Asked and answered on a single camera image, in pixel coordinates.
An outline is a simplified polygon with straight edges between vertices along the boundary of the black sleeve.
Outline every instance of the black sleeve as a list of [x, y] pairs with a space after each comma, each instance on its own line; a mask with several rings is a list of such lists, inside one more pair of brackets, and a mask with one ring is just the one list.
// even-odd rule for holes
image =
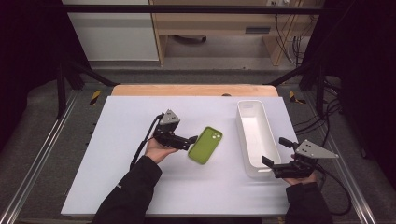
[[161, 174], [154, 161], [142, 156], [102, 202], [92, 224], [143, 223]]
[[297, 184], [286, 188], [290, 204], [287, 224], [331, 224], [332, 215], [317, 183]]

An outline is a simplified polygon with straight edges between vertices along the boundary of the metal rail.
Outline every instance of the metal rail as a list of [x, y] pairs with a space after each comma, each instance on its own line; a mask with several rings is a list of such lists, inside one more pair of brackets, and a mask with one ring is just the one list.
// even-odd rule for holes
[[[315, 100], [312, 94], [307, 94], [307, 103], [311, 110], [315, 113]], [[327, 126], [323, 125], [320, 127], [321, 134], [325, 136], [327, 131]], [[356, 214], [358, 215], [361, 223], [363, 224], [376, 224], [375, 217], [373, 212], [371, 211], [368, 203], [364, 199], [363, 194], [361, 193], [361, 189], [359, 188], [358, 183], [355, 181], [353, 174], [350, 172], [347, 163], [344, 161], [342, 157], [342, 153], [338, 150], [337, 145], [335, 144], [332, 135], [329, 133], [328, 137], [328, 147], [330, 151], [340, 155], [338, 160], [334, 160], [335, 168], [337, 169], [338, 174], [340, 175], [341, 181], [344, 183], [346, 189], [349, 191], [349, 194], [352, 198], [352, 203], [355, 208]]]
[[186, 6], [186, 5], [43, 5], [44, 9], [84, 13], [219, 13], [319, 15], [342, 12], [326, 7]]
[[35, 182], [38, 179], [38, 176], [40, 175], [40, 172], [44, 167], [47, 158], [50, 155], [52, 148], [55, 145], [56, 140], [58, 139], [58, 136], [61, 133], [64, 124], [72, 111], [77, 97], [78, 91], [72, 91], [68, 99], [68, 107], [66, 108], [64, 115], [61, 118], [56, 119], [51, 131], [49, 132], [49, 135], [47, 136], [47, 139], [45, 140], [43, 146], [38, 152], [35, 161], [30, 167], [27, 175], [23, 179], [20, 187], [18, 188], [13, 199], [9, 203], [7, 209], [2, 214], [2, 216], [0, 216], [0, 224], [12, 224], [17, 219], [18, 214], [20, 213], [27, 197], [29, 196], [30, 191], [35, 185]]

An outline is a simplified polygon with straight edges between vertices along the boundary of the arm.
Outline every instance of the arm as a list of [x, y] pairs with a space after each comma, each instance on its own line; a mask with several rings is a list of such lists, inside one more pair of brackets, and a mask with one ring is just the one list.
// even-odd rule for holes
[[145, 156], [105, 198], [92, 224], [143, 223], [154, 187], [162, 174], [157, 163], [175, 151], [174, 148], [164, 148], [155, 139], [148, 141]]
[[318, 188], [315, 175], [304, 179], [285, 179], [290, 204], [286, 214], [287, 224], [331, 224], [332, 215]]

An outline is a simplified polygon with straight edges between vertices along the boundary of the metal bar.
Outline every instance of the metal bar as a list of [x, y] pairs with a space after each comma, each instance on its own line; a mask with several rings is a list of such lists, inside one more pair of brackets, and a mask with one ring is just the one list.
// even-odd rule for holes
[[13, 224], [17, 219], [18, 214], [20, 213], [36, 180], [38, 179], [38, 176], [40, 175], [40, 172], [44, 167], [44, 164], [46, 163], [46, 160], [50, 155], [52, 148], [55, 145], [56, 140], [72, 111], [72, 108], [78, 97], [78, 91], [72, 91], [72, 93], [73, 94], [71, 94], [71, 96], [69, 97], [68, 107], [66, 108], [64, 115], [60, 119], [56, 119], [51, 131], [49, 132], [49, 135], [47, 136], [47, 139], [45, 140], [43, 146], [40, 148], [40, 151], [35, 157], [35, 161], [33, 162], [20, 187], [18, 188], [13, 199], [11, 200], [11, 203], [9, 203], [5, 212], [2, 214], [2, 216], [0, 216], [0, 224]]
[[269, 83], [266, 83], [266, 84], [264, 83], [263, 85], [271, 85], [271, 86], [275, 86], [276, 87], [276, 86], [281, 85], [285, 81], [291, 79], [292, 77], [295, 77], [295, 76], [298, 76], [298, 75], [303, 75], [312, 66], [312, 64], [313, 64], [312, 61], [313, 60], [311, 60], [310, 62], [303, 63], [300, 67], [297, 67], [297, 68], [289, 71], [286, 75], [284, 75], [282, 77], [279, 77], [279, 78], [277, 78], [276, 80], [274, 80], [272, 82], [269, 82]]
[[[316, 109], [314, 106], [314, 99], [312, 94], [307, 94], [307, 103], [310, 106], [311, 110], [315, 113]], [[321, 134], [325, 136], [327, 131], [327, 126], [323, 125], [320, 127]], [[350, 196], [352, 198], [352, 203], [355, 208], [356, 214], [358, 215], [361, 223], [363, 224], [376, 224], [375, 217], [373, 212], [370, 209], [370, 206], [364, 199], [363, 194], [361, 193], [361, 189], [359, 188], [358, 183], [356, 182], [353, 174], [350, 172], [347, 163], [344, 161], [342, 157], [342, 153], [338, 149], [337, 145], [335, 144], [332, 135], [329, 133], [328, 137], [328, 145], [327, 149], [330, 151], [340, 155], [340, 158], [334, 160], [335, 168], [337, 169], [338, 174], [340, 175], [341, 181], [344, 183], [346, 189], [349, 191]]]
[[321, 118], [323, 118], [323, 100], [324, 97], [324, 71], [323, 71], [323, 66], [320, 64], [318, 67], [318, 74], [317, 74], [317, 103], [316, 103], [316, 108], [317, 112], [320, 115]]
[[351, 9], [355, 6], [355, 4], [358, 4], [357, 2], [358, 2], [358, 0], [351, 1], [351, 3], [349, 4], [347, 9], [344, 11], [343, 15], [341, 16], [341, 18], [336, 22], [336, 24], [332, 27], [332, 29], [327, 34], [327, 36], [319, 44], [317, 50], [315, 51], [315, 53], [311, 59], [311, 60], [315, 59], [315, 61], [316, 61], [316, 63], [314, 64], [313, 72], [310, 74], [304, 75], [300, 81], [300, 87], [303, 91], [309, 90], [312, 88], [312, 86], [315, 83], [315, 79], [316, 79], [315, 72], [318, 71], [317, 66], [325, 63], [325, 61], [329, 57], [329, 55], [332, 52], [334, 52], [334, 50], [336, 49], [335, 46], [336, 46], [336, 44], [339, 43], [338, 41], [340, 41], [343, 38], [343, 33], [340, 32], [340, 31], [342, 31], [342, 29], [340, 29], [340, 27], [342, 25], [345, 25], [345, 19], [346, 19], [347, 15], [351, 11]]
[[62, 117], [62, 114], [66, 110], [66, 92], [64, 89], [64, 67], [63, 64], [59, 64], [58, 71], [56, 73], [56, 84], [58, 87], [58, 116], [57, 119]]
[[185, 5], [43, 5], [45, 9], [84, 13], [221, 13], [221, 14], [296, 14], [318, 15], [341, 12], [324, 7], [254, 7]]
[[81, 73], [85, 73], [86, 75], [93, 77], [94, 79], [102, 82], [103, 84], [109, 86], [109, 87], [115, 87], [117, 85], [120, 85], [120, 83], [116, 83], [116, 82], [112, 82], [110, 80], [108, 80], [105, 77], [100, 76], [99, 74], [93, 72], [90, 68], [87, 68], [79, 63], [70, 61], [68, 64], [70, 64], [70, 66], [72, 66], [74, 69], [78, 70]]

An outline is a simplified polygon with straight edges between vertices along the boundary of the wire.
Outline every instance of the wire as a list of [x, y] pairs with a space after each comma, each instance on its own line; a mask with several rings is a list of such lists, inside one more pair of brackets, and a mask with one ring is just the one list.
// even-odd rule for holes
[[283, 31], [285, 30], [285, 27], [286, 27], [286, 25], [288, 24], [288, 21], [290, 20], [291, 16], [292, 16], [292, 15], [289, 15], [289, 16], [288, 16], [288, 19], [285, 21], [285, 24], [283, 24], [283, 27], [282, 27], [282, 29], [281, 29], [282, 35], [283, 35], [284, 37], [286, 37], [286, 36], [285, 36], [285, 34], [283, 34]]
[[[302, 129], [300, 129], [300, 130], [295, 131], [296, 134], [297, 134], [297, 135], [300, 135], [300, 134], [305, 134], [305, 133], [313, 132], [313, 131], [316, 130], [317, 128], [321, 127], [325, 122], [328, 123], [328, 131], [329, 131], [329, 130], [330, 130], [330, 128], [329, 128], [329, 127], [330, 127], [330, 122], [328, 121], [328, 120], [329, 120], [329, 117], [330, 117], [333, 113], [335, 113], [336, 111], [338, 111], [338, 110], [341, 108], [340, 103], [337, 103], [337, 104], [335, 104], [335, 105], [330, 106], [332, 103], [334, 103], [334, 102], [336, 102], [336, 101], [338, 101], [338, 99], [334, 99], [334, 100], [332, 100], [332, 101], [330, 101], [330, 102], [328, 103], [326, 112], [325, 112], [325, 114], [324, 114], [324, 116], [323, 116], [322, 119], [318, 119], [318, 120], [316, 120], [315, 122], [313, 122], [313, 123], [311, 123], [310, 125], [308, 125], [307, 127], [304, 127], [304, 128], [302, 128]], [[314, 118], [316, 118], [316, 117], [318, 117], [318, 115], [315, 115], [313, 118], [311, 118], [311, 119], [309, 119], [309, 120], [307, 120], [307, 121], [304, 121], [304, 122], [301, 122], [301, 123], [297, 123], [297, 124], [293, 125], [293, 127], [296, 127], [296, 126], [301, 125], [301, 124], [305, 124], [305, 123], [311, 121], [312, 119], [314, 119]], [[325, 139], [324, 139], [323, 142], [326, 142], [326, 141], [327, 141], [328, 135], [329, 135], [329, 134], [326, 133]]]
[[[321, 169], [324, 170], [324, 168], [323, 168], [321, 165], [317, 164], [317, 166], [318, 166], [319, 168], [321, 168]], [[325, 172], [322, 172], [322, 171], [319, 170], [319, 169], [317, 169], [317, 170], [322, 174], [321, 182], [318, 184], [319, 189], [320, 189], [320, 191], [321, 191], [321, 190], [323, 189], [324, 183], [326, 183], [327, 175], [326, 175]]]
[[301, 63], [299, 63], [299, 60], [301, 59], [301, 61], [302, 61], [304, 58], [304, 54], [305, 54], [305, 52], [300, 52], [301, 42], [304, 39], [304, 37], [308, 34], [308, 32], [312, 29], [312, 27], [314, 27], [314, 21], [317, 20], [318, 18], [316, 18], [314, 15], [310, 15], [309, 19], [311, 20], [311, 22], [309, 22], [305, 26], [305, 28], [302, 30], [302, 32], [299, 36], [294, 36], [293, 40], [292, 40], [293, 54], [296, 58], [294, 64], [296, 66], [301, 64]]
[[329, 80], [327, 80], [327, 78], [324, 78], [324, 82], [326, 86], [332, 89], [332, 91], [335, 91], [336, 94], [338, 94], [341, 91], [341, 88], [335, 87], [331, 82], [329, 82]]
[[151, 140], [151, 139], [153, 139], [153, 138], [156, 138], [156, 137], [159, 137], [159, 136], [161, 136], [161, 135], [163, 135], [163, 133], [160, 133], [160, 134], [158, 134], [158, 135], [153, 135], [153, 136], [151, 136], [148, 140], [146, 140], [146, 142], [148, 142], [149, 140]]
[[337, 178], [335, 177], [333, 174], [331, 174], [330, 172], [328, 172], [327, 170], [325, 170], [322, 166], [320, 166], [319, 164], [316, 164], [315, 169], [320, 171], [323, 174], [329, 175], [333, 180], [335, 180], [340, 186], [341, 188], [344, 190], [344, 192], [346, 193], [346, 197], [347, 197], [347, 202], [348, 205], [346, 207], [345, 211], [342, 212], [330, 212], [332, 215], [335, 216], [343, 216], [345, 214], [347, 214], [350, 209], [352, 208], [352, 198], [350, 197], [349, 192], [347, 191], [347, 188], [344, 186], [344, 184]]
[[[285, 28], [285, 26], [286, 26], [286, 24], [288, 23], [288, 21], [289, 21], [289, 19], [290, 19], [291, 16], [292, 16], [292, 15], [289, 15], [288, 19], [286, 20], [285, 24], [284, 24], [283, 27], [282, 27], [282, 30]], [[287, 40], [287, 38], [285, 37], [285, 35], [283, 34], [283, 32], [282, 32], [282, 34], [281, 34], [280, 31], [279, 31], [279, 29], [278, 29], [278, 26], [277, 26], [277, 18], [278, 18], [278, 17], [279, 17], [279, 16], [278, 16], [277, 14], [275, 14], [275, 40], [276, 40], [276, 43], [279, 45], [279, 47], [280, 47], [280, 49], [282, 50], [282, 52], [286, 55], [286, 58], [288, 58], [288, 61], [289, 61], [290, 63], [295, 64], [294, 61], [293, 61], [293, 59], [289, 56], [288, 50], [287, 50], [286, 47], [285, 47], [285, 43], [286, 43], [288, 40]]]
[[333, 89], [331, 89], [332, 91], [330, 91], [330, 90], [327, 90], [327, 89], [324, 89], [326, 92], [328, 92], [329, 94], [331, 94], [331, 95], [333, 95], [333, 96], [338, 96], [338, 93], [336, 92], [336, 91], [333, 91]]
[[145, 139], [140, 143], [139, 148], [137, 149], [136, 153], [134, 154], [134, 158], [132, 159], [131, 165], [129, 167], [129, 170], [132, 170], [132, 168], [134, 168], [134, 165], [136, 164], [137, 158], [140, 155], [140, 152], [143, 149], [143, 146], [147, 143], [147, 141], [149, 140], [149, 135], [151, 133], [152, 128], [154, 127], [155, 122], [158, 120], [158, 122], [160, 122], [160, 119], [163, 117], [164, 113], [161, 113], [161, 115], [158, 115], [157, 117], [155, 117], [154, 121], [152, 121], [149, 129], [148, 129], [148, 133], [146, 134]]
[[289, 61], [290, 61], [292, 64], [296, 65], [296, 67], [297, 67], [298, 61], [296, 60], [296, 62], [294, 62], [294, 61], [291, 59], [290, 53], [289, 53], [289, 47], [288, 47], [287, 53], [288, 53], [288, 55], [286, 55], [286, 56], [288, 57]]

